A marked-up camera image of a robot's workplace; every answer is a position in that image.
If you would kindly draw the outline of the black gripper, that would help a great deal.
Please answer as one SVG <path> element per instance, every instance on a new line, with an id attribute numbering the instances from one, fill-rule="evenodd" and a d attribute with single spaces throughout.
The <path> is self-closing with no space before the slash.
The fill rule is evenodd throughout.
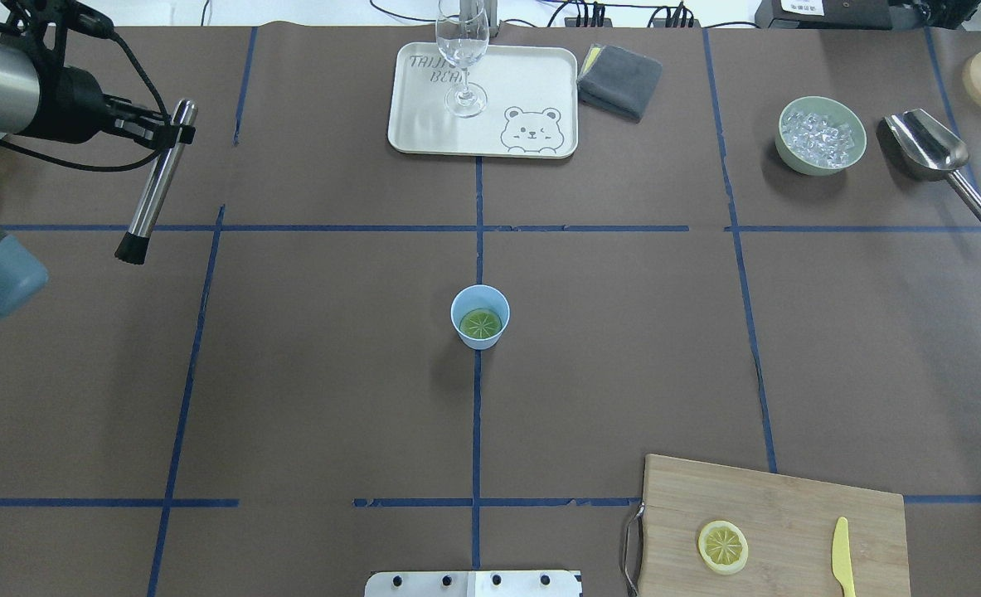
<path id="1" fill-rule="evenodd" d="M 195 126 L 175 124 L 168 114 L 150 113 L 129 99 L 105 95 L 91 73 L 65 66 L 50 73 L 39 69 L 40 99 L 32 119 L 32 137 L 84 143 L 97 133 L 124 135 L 124 125 L 138 120 L 138 144 L 149 150 L 190 146 Z"/>

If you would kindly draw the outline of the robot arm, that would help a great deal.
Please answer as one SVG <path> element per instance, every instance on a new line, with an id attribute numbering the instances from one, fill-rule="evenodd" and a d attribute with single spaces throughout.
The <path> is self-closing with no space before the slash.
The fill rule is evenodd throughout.
<path id="1" fill-rule="evenodd" d="M 129 228 L 115 257 L 130 265 L 148 259 L 169 186 L 184 148 L 196 137 L 198 107 L 180 99 L 175 109 L 145 107 L 106 94 L 94 75 L 66 63 L 39 66 L 33 49 L 0 41 L 0 155 L 13 152 L 44 163 L 93 172 L 95 165 L 56 158 L 23 146 L 23 139 L 77 146 L 100 133 L 129 138 L 149 148 L 147 158 L 116 166 L 119 172 L 150 166 Z M 15 234 L 0 224 L 0 322 L 27 306 L 49 283 L 46 265 Z"/>

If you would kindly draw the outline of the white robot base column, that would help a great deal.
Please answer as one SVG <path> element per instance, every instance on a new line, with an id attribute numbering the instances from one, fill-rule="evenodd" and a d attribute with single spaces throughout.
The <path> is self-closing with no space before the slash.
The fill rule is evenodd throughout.
<path id="1" fill-rule="evenodd" d="M 572 570 L 381 571 L 370 575 L 365 596 L 582 596 Z"/>

